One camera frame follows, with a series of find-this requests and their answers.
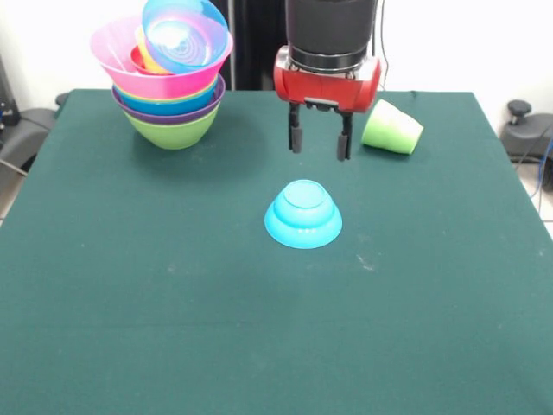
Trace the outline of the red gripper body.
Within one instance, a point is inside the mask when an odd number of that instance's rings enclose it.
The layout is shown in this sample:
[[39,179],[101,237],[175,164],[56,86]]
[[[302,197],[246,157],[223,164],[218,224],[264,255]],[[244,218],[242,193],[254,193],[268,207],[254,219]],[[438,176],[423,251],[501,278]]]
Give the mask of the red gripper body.
[[375,99],[380,61],[367,56],[348,73],[312,73],[295,66],[289,48],[276,54],[273,80],[278,97],[298,105],[325,105],[341,112],[366,112]]

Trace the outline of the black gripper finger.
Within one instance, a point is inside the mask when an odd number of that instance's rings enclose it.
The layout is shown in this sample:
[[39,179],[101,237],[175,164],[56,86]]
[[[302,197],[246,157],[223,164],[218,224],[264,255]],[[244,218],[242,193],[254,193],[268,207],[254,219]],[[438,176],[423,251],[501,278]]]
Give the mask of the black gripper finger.
[[289,149],[298,154],[302,151],[302,127],[299,119],[300,106],[289,104]]
[[342,130],[338,137],[337,158],[339,161],[345,161],[351,157],[353,115],[350,112],[341,112],[340,115],[342,118]]

